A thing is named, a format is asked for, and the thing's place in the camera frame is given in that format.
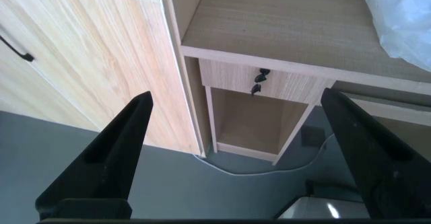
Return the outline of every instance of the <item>gray floor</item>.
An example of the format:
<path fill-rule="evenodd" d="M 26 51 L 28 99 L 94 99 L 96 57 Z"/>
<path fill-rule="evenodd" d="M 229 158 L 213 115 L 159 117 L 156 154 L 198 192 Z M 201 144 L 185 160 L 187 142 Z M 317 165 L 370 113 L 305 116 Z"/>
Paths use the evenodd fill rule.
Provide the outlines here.
<path fill-rule="evenodd" d="M 332 131 L 317 108 L 305 125 Z M 0 112 L 0 215 L 2 223 L 35 223 L 36 197 L 72 162 L 97 134 L 60 124 Z M 230 153 L 210 153 L 207 160 L 235 173 L 284 170 L 302 166 L 317 154 L 303 147 L 298 134 L 280 164 Z M 266 176 L 229 176 L 192 155 L 144 146 L 129 203 L 133 218 L 267 219 L 296 196 L 305 180 L 354 186 L 352 176 L 331 138 L 306 169 Z"/>

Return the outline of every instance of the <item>drawer front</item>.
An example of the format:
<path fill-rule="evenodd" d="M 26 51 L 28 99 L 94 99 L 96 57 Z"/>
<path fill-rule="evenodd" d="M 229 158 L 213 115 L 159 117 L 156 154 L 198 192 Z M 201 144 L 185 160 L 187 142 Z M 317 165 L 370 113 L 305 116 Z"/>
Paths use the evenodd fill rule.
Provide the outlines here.
<path fill-rule="evenodd" d="M 249 94 L 260 74 L 256 67 L 205 59 L 199 59 L 199 66 L 203 85 Z M 271 70 L 256 95 L 320 105 L 323 90 L 334 83 L 332 79 Z"/>

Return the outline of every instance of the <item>plastic bag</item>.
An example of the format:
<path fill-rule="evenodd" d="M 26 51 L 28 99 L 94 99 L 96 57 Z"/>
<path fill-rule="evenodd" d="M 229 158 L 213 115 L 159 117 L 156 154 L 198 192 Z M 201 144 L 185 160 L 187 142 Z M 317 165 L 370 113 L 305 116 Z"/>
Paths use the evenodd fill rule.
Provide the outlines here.
<path fill-rule="evenodd" d="M 365 1 L 387 54 L 431 72 L 431 0 Z"/>

